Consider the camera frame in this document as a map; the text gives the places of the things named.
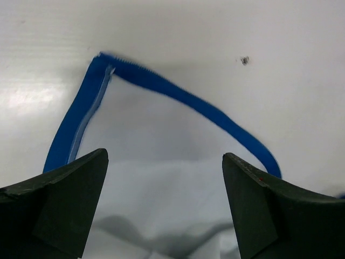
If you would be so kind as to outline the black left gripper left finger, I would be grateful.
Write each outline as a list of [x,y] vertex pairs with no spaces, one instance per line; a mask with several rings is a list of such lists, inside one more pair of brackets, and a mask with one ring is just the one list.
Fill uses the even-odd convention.
[[1,188],[1,258],[82,258],[107,167],[99,148]]

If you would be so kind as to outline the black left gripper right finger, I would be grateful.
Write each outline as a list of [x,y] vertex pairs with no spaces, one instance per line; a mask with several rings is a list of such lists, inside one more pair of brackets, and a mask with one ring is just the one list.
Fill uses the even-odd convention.
[[241,258],[344,258],[344,200],[259,170],[232,153],[222,169]]

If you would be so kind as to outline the blue zip jacket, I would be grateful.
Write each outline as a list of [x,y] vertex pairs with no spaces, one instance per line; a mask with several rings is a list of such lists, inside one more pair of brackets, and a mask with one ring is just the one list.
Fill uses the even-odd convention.
[[344,197],[344,80],[250,90],[225,105],[225,67],[178,70],[193,88],[100,53],[89,64],[49,149],[44,171],[97,149],[108,172],[84,258],[240,258],[223,178],[233,153],[298,187]]

